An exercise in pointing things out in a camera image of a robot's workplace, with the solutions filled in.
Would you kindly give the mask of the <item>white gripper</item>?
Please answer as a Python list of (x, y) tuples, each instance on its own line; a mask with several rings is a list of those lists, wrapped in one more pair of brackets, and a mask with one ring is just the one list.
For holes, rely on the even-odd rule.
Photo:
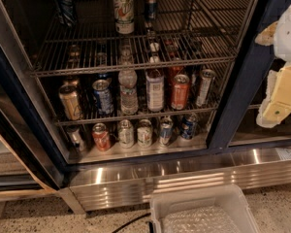
[(278, 72), (271, 70), (267, 77), (266, 98), (258, 110), (256, 123), (273, 128), (291, 114), (291, 5), (256, 38), (261, 46), (274, 44), (275, 56), (287, 63)]

